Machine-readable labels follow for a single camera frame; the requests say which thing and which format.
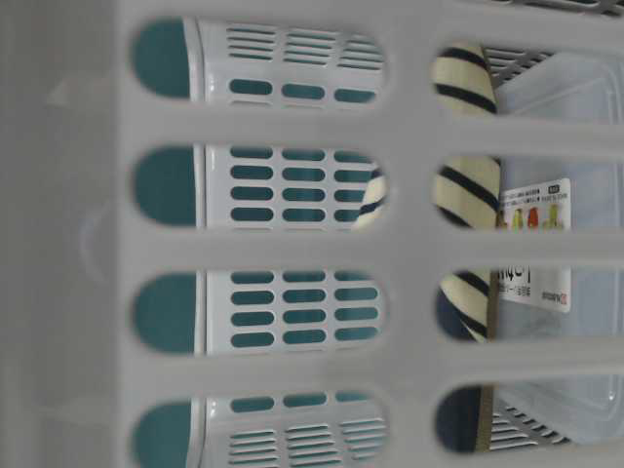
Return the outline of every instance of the dark fabric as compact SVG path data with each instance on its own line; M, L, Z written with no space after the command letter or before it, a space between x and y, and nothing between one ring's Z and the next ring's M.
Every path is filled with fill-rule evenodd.
M475 341L455 311L455 307L439 290L436 314L442 329L455 339ZM461 453L475 451L480 405L481 387L456 390L442 402L436 415L436 431L446 449Z

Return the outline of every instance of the navy and cream stripe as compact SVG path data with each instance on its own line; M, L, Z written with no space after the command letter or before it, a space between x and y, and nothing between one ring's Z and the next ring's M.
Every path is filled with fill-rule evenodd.
M481 47L453 44L436 59L432 69L435 89L445 107L460 114L493 115L496 103ZM385 177L373 172L354 227L372 222L385 201ZM500 161L482 157L451 158L436 174L433 200L451 224L462 228L493 229L498 213ZM490 274L488 270L462 271L441 283L441 304L473 339L485 341L488 330Z

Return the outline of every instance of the clear plastic container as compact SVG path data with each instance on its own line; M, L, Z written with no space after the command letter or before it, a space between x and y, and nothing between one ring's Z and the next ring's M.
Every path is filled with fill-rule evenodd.
M557 54L499 88L499 108L531 118L620 124L623 73L621 60ZM621 164L503 158L503 191L561 178L571 185L571 229L621 227ZM620 335L623 287L619 271L572 269L569 312L501 300L498 339ZM576 376L504 386L499 396L577 443L595 443L624 435L621 386L621 376Z

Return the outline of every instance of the product label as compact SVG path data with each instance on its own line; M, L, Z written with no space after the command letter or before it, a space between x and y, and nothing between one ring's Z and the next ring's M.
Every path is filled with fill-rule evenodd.
M498 228L512 231L568 230L571 227L569 178L501 193ZM498 272L501 299L569 312L569 268L548 270L512 266Z

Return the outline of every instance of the striped cloth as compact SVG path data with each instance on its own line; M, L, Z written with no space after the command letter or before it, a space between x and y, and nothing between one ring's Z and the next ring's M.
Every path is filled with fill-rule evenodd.
M435 60L432 78L445 107L460 114L496 113L488 64L481 47L457 43ZM500 162L488 156L454 157L436 174L433 201L440 213L462 228L493 229L498 213ZM375 220L386 196L385 177L375 169L354 228ZM461 271L440 284L436 313L445 331L461 340L493 338L496 318L495 275L488 270ZM489 450L493 388L462 388L438 408L436 432L447 449Z
M488 64L480 46L452 44L435 60L432 79L440 100L451 111L469 115L496 113ZM436 174L433 200L441 214L456 226L493 229L499 189L498 160L488 156L458 156L450 159ZM354 228L364 227L379 216L385 195L385 177L375 169ZM483 342L491 337L488 270L449 275L442 281L441 290L439 309L445 313L452 311L473 339Z

